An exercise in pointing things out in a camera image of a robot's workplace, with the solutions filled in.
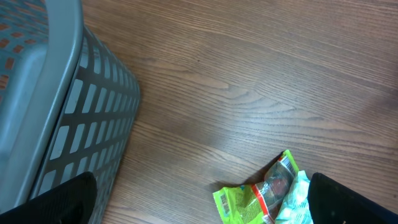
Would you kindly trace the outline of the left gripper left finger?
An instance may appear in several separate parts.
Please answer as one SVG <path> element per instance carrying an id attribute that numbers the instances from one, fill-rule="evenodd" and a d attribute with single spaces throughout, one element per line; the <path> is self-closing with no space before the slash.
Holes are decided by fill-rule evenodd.
<path id="1" fill-rule="evenodd" d="M 1 224 L 88 223 L 97 198 L 92 172 L 84 172 L 1 214 Z"/>

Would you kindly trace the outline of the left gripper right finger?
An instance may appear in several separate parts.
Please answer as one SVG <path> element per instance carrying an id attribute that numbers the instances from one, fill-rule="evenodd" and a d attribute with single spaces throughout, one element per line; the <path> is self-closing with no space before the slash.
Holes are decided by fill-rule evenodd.
<path id="1" fill-rule="evenodd" d="M 322 173 L 312 175 L 308 189 L 314 224 L 397 224 L 397 214 Z"/>

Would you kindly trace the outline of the green snack packet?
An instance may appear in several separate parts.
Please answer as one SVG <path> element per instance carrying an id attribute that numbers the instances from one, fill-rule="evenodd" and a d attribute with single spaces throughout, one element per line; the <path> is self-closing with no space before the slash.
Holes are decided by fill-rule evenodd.
<path id="1" fill-rule="evenodd" d="M 289 150 L 271 165 L 264 180 L 239 187 L 223 187 L 213 193 L 224 224 L 274 223 L 284 197 L 299 168 Z"/>

